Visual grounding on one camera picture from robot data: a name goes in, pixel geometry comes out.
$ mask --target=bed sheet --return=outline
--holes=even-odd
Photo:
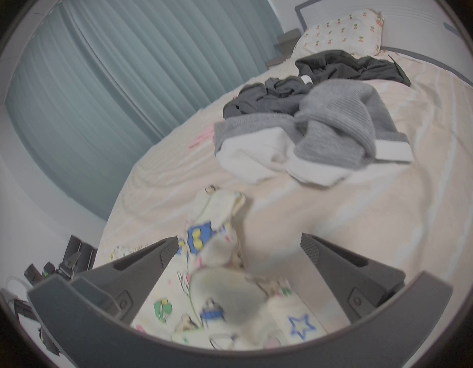
[[[331,188],[302,185],[287,174],[258,186],[234,179],[214,156],[212,141],[189,144],[222,120],[235,89],[200,110],[150,149],[127,179],[100,241],[95,267],[115,249],[154,243],[184,228],[192,199],[215,185],[246,195],[233,220],[248,271],[284,276],[327,332],[349,324],[306,255],[301,233],[325,238],[405,271],[421,270],[453,284],[445,325],[473,282],[473,88],[449,71],[397,53],[411,87],[371,80],[400,132],[412,165],[370,165]],[[253,78],[297,75],[294,60]]]

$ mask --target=bed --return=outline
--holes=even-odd
[[[437,332],[431,334],[435,337],[473,282],[473,86],[445,68],[402,53],[381,50],[376,58],[393,58],[411,80],[410,88],[386,80],[368,83],[408,136],[412,165],[372,165],[327,189],[299,184],[287,174],[257,186],[241,183],[219,166],[210,139],[189,148],[208,126],[222,120],[223,106],[238,94],[237,88],[200,110],[136,163],[105,227],[95,267],[111,260],[116,249],[180,233],[196,193],[215,185],[247,198],[233,220],[245,267],[286,277],[326,332],[349,325],[349,320],[301,250],[302,233],[398,267],[406,282],[427,270],[454,285]],[[297,75],[295,59],[248,83]]]

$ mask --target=headboard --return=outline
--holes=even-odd
[[[385,18],[382,50],[408,54],[473,85],[473,58],[454,23],[434,0],[308,0],[295,7],[303,30],[370,8]]]

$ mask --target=blue-green curtain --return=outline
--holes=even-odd
[[[6,106],[39,167],[106,219],[134,163],[264,72],[281,33],[267,0],[62,0]]]

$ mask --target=pillow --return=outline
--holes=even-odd
[[[381,13],[363,9],[315,24],[301,36],[292,57],[302,58],[337,49],[348,52],[355,58],[376,56],[380,52],[383,22]]]

